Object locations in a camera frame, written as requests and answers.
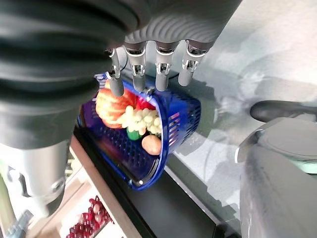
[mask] green fruit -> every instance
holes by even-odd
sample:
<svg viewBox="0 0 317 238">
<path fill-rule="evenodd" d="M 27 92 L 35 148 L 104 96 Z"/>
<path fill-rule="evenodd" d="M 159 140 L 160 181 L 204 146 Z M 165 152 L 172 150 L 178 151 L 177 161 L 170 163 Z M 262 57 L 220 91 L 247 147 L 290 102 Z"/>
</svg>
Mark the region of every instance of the green fruit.
<svg viewBox="0 0 317 238">
<path fill-rule="evenodd" d="M 129 130 L 127 129 L 127 134 L 130 140 L 138 140 L 142 138 L 139 132 L 135 130 L 133 132 L 129 132 Z"/>
</svg>

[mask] gray robotic arm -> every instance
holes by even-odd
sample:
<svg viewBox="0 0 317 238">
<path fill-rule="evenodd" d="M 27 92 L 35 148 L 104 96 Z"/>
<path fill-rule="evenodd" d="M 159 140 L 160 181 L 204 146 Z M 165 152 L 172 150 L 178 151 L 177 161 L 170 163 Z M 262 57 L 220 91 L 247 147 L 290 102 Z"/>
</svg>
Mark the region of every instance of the gray robotic arm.
<svg viewBox="0 0 317 238">
<path fill-rule="evenodd" d="M 108 71 L 113 93 L 123 93 L 116 47 L 126 46 L 134 86 L 142 91 L 146 42 L 156 41 L 157 88 L 165 90 L 173 51 L 187 40 L 179 76 L 187 85 L 239 3 L 2 0 L 0 149 L 10 193 L 35 216 L 57 209 L 80 105 L 98 89 L 93 75 Z"/>
<path fill-rule="evenodd" d="M 271 120 L 240 145 L 243 238 L 316 237 L 316 145 L 312 114 Z"/>
</svg>

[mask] robotic hand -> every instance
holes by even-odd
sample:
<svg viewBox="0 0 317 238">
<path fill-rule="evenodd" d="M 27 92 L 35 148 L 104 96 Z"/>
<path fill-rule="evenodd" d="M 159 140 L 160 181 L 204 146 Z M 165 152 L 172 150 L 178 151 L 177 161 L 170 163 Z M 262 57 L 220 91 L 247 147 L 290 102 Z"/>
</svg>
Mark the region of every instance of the robotic hand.
<svg viewBox="0 0 317 238">
<path fill-rule="evenodd" d="M 186 40 L 179 83 L 188 85 L 240 1 L 0 1 L 0 151 L 10 195 L 35 216 L 59 207 L 79 108 L 98 89 L 92 75 L 108 71 L 113 93 L 123 93 L 117 47 L 125 45 L 142 91 L 146 42 L 156 41 L 156 86 L 165 90 Z"/>
</svg>

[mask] red berries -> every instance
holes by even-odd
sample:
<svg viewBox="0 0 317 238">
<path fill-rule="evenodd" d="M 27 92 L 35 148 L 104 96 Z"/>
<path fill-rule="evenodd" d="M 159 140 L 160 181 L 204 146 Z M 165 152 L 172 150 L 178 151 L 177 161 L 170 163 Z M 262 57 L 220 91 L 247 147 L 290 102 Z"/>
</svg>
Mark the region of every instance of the red berries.
<svg viewBox="0 0 317 238">
<path fill-rule="evenodd" d="M 89 238 L 103 225 L 113 223 L 98 196 L 95 199 L 89 199 L 89 202 L 91 206 L 88 208 L 88 212 L 81 214 L 78 223 L 69 229 L 66 238 Z"/>
</svg>

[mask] wooden shelf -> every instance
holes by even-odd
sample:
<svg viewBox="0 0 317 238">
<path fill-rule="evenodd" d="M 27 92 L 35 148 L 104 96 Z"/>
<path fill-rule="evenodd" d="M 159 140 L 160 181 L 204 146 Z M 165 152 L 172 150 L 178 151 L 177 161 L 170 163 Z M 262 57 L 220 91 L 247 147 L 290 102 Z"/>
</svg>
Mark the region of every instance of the wooden shelf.
<svg viewBox="0 0 317 238">
<path fill-rule="evenodd" d="M 115 224 L 107 224 L 95 237 L 141 238 L 141 235 L 74 136 L 71 140 L 70 152 L 78 164 L 75 166 L 74 173 L 66 181 L 65 194 L 61 205 L 52 216 L 33 221 L 29 227 L 27 238 L 66 237 L 69 228 L 78 220 L 78 215 L 86 212 L 89 207 L 89 198 L 94 198 L 96 195 L 100 198 Z"/>
</svg>

